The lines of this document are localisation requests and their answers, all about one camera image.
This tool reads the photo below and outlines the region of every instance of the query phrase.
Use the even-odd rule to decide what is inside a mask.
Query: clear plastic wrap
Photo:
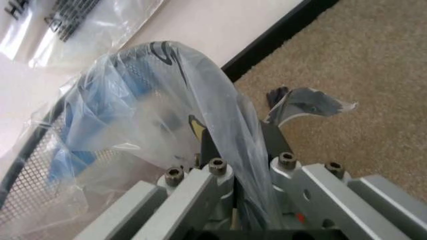
[[[30,67],[81,70],[123,46],[163,0],[3,0],[0,52]]]
[[[136,181],[195,165],[194,122],[234,170],[251,229],[280,229],[260,122],[198,51],[152,42],[106,55],[45,116],[35,114],[0,186],[0,239],[72,238]]]

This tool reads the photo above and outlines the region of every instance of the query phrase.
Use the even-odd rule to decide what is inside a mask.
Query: hex socket screw
[[[339,164],[338,162],[330,161],[324,164],[324,167],[335,177],[339,179],[343,179],[344,173],[346,172],[346,169],[342,164]]]
[[[282,152],[278,156],[278,164],[286,170],[293,170],[297,166],[297,159],[291,152]]]
[[[171,167],[166,170],[164,180],[166,184],[171,187],[176,187],[184,179],[184,171],[179,167]]]
[[[224,175],[227,172],[227,162],[216,157],[209,161],[209,172],[215,176]]]

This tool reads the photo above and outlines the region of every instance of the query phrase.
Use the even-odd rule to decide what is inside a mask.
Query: beige carpet
[[[236,82],[263,119],[265,94],[312,87],[352,112],[283,127],[303,164],[381,174],[427,202],[427,1],[341,0]]]

